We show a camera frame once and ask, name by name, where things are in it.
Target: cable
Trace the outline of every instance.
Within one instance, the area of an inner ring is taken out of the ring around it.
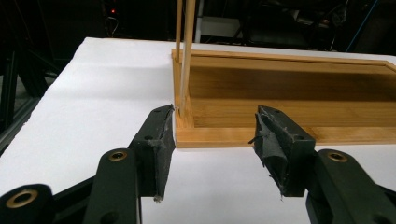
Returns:
[[[113,31],[111,32],[111,35],[109,33],[107,33],[108,35],[110,35],[110,37],[113,37],[114,33],[116,32],[117,28],[119,27],[119,20],[117,20],[114,17],[107,17],[106,21],[108,21],[108,20],[116,21],[116,27],[114,27]]]
[[[370,8],[369,13],[367,13],[366,17],[364,18],[363,22],[361,23],[361,26],[359,27],[358,31],[356,34],[353,36],[352,40],[349,43],[349,46],[346,48],[346,52],[349,52],[350,48],[352,47],[353,43],[355,42],[356,38],[358,37],[359,33],[361,32],[361,28],[363,28],[364,24],[366,23],[367,19],[370,17],[373,9],[375,8],[376,4],[378,3],[378,0],[375,0],[373,3],[372,7]]]
[[[227,8],[227,5],[228,5],[228,0],[225,0],[225,2],[224,2],[224,8],[223,8],[223,11],[221,12],[221,17],[224,17],[225,9]]]
[[[26,21],[25,21],[23,15],[22,15],[22,13],[21,13],[20,5],[18,5],[18,2],[17,2],[16,0],[14,0],[14,3],[15,3],[15,7],[16,7],[17,10],[18,10],[18,13],[19,13],[20,16],[21,16],[21,20],[22,20],[23,25],[24,25],[24,27],[25,27],[26,34],[27,34],[27,36],[28,36],[28,38],[29,38],[29,42],[33,45],[33,39],[32,39],[32,37],[30,36],[29,28],[28,28],[28,26],[27,26],[27,24],[26,24]]]

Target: wooden tray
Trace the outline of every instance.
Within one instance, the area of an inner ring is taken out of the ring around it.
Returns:
[[[282,110],[318,144],[396,143],[396,67],[384,61],[193,50],[185,99],[177,147],[248,147],[258,105]]]

